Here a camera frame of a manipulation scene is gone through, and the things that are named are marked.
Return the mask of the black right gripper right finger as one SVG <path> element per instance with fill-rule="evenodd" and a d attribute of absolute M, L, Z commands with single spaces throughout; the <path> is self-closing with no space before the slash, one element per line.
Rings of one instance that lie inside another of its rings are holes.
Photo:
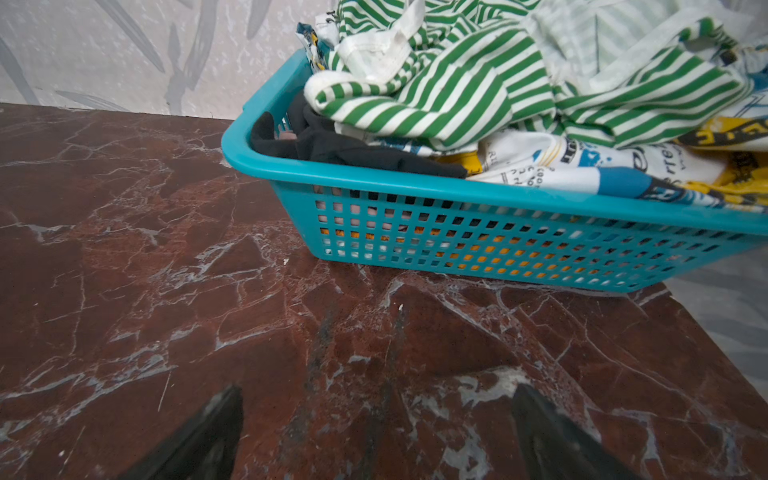
<path fill-rule="evenodd" d="M 639 477 L 530 385 L 516 388 L 512 416 L 531 479 Z"/>

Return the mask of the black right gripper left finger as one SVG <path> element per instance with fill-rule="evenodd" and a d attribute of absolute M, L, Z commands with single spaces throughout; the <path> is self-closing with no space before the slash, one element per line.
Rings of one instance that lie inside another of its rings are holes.
<path fill-rule="evenodd" d="M 229 479 L 243 422 L 242 390 L 230 385 L 119 477 Z"/>

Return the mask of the green white striped shirt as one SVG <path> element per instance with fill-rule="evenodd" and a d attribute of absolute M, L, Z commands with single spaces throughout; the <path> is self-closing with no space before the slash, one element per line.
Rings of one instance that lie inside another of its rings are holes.
<path fill-rule="evenodd" d="M 610 147 L 676 139 L 745 98 L 731 1 L 344 1 L 304 88 L 338 125 L 437 151 L 507 127 Z"/>

